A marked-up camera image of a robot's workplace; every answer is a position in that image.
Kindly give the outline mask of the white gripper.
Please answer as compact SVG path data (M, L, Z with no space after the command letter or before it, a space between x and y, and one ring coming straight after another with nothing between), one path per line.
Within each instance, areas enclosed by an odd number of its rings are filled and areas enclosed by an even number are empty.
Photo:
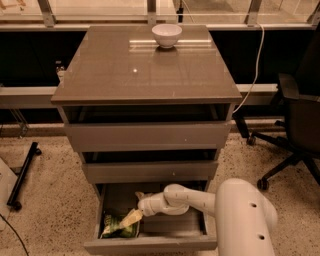
M163 193L143 193L135 192L138 198L138 209L132 209L120 222L119 228L124 229L139 222L143 215L154 216L158 213L165 213L168 203Z

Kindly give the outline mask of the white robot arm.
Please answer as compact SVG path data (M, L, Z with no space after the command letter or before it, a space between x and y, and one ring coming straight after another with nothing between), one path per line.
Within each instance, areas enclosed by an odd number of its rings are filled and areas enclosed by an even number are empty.
M169 184L160 193L136 196L137 207L120 222L122 228L158 213L175 216L194 208L215 218L220 256L275 256L270 232L277 225L277 211L247 181L228 179L214 193Z

